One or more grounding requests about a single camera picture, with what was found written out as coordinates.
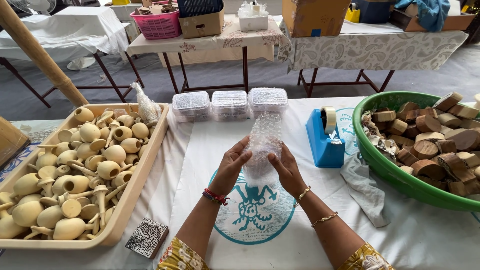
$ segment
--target grey cloth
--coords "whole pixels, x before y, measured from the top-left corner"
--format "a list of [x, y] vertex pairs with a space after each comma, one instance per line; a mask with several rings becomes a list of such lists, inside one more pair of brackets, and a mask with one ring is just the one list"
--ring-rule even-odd
[[340, 174], [347, 182], [348, 193], [359, 204], [375, 228], [383, 227], [390, 220], [383, 214], [385, 192], [370, 178], [368, 165], [360, 159], [360, 152], [345, 159]]

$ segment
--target green plastic basin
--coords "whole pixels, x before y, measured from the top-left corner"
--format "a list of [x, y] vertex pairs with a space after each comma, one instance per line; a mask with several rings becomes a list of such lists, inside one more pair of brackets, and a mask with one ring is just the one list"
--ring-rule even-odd
[[389, 107], [396, 111], [403, 103], [408, 101], [413, 101], [421, 108], [425, 108], [426, 106], [432, 106], [439, 98], [438, 96], [423, 93], [397, 91], [378, 93], [362, 100], [355, 107], [352, 117], [353, 129], [357, 135], [360, 153], [370, 168], [380, 178], [403, 194], [444, 209], [480, 212], [480, 201], [453, 195], [431, 186], [397, 167], [372, 145], [363, 132], [360, 120], [362, 113], [366, 110]]

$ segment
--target grey floor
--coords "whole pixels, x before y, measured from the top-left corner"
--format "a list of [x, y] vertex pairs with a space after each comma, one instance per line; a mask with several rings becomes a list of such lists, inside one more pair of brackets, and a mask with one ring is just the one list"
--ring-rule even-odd
[[[134, 79], [128, 63], [123, 63], [118, 55], [102, 56], [102, 61], [118, 85], [129, 85]], [[139, 55], [134, 63], [145, 83], [145, 93], [157, 102], [172, 101], [174, 90], [167, 69], [163, 68], [156, 54]], [[11, 60], [11, 64], [39, 93], [51, 87], [50, 81], [29, 61]], [[67, 62], [58, 63], [59, 67], [76, 85], [108, 85], [108, 81], [97, 83], [103, 74], [98, 63], [81, 71], [67, 70]], [[242, 83], [241, 61], [222, 61], [210, 64], [192, 64], [186, 66], [190, 87]], [[249, 61], [249, 87], [279, 87], [287, 90], [289, 98], [306, 98], [302, 86], [297, 86], [298, 72], [287, 74], [287, 63], [270, 62], [264, 59]], [[180, 85], [183, 81], [179, 66], [173, 72]], [[312, 70], [305, 70], [307, 81]], [[319, 81], [352, 81], [357, 70], [319, 69]], [[388, 71], [367, 71], [366, 74], [380, 86]], [[386, 91], [416, 91], [445, 95], [457, 91], [464, 95], [463, 101], [474, 101], [473, 95], [479, 93], [480, 86], [480, 47], [462, 46], [438, 71], [396, 71]], [[81, 90], [90, 103], [118, 103], [119, 97], [113, 89]], [[374, 94], [368, 85], [363, 86], [316, 86], [312, 97], [354, 97]], [[46, 120], [65, 119], [73, 110], [73, 105], [58, 90], [46, 98], [52, 105], [48, 109], [13, 74], [0, 66], [0, 116], [9, 120]], [[135, 92], [127, 97], [127, 102], [135, 102]]]

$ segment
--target pink plastic basket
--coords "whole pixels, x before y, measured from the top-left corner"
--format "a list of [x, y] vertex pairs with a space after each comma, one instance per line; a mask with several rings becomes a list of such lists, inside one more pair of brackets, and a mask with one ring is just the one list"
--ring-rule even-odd
[[[160, 1], [161, 4], [167, 4], [168, 1]], [[135, 15], [130, 14], [138, 25], [138, 28], [146, 39], [163, 39], [178, 37], [181, 34], [180, 12], [168, 12], [163, 14]]]

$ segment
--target woman's left hand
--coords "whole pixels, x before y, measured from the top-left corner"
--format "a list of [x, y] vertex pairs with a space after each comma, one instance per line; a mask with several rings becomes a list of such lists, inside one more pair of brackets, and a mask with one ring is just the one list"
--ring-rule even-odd
[[243, 153], [243, 149], [249, 142], [249, 137], [245, 136], [228, 150], [220, 162], [220, 166], [208, 186], [213, 193], [217, 195], [227, 195], [232, 190], [241, 171], [241, 167], [252, 157], [251, 151]]

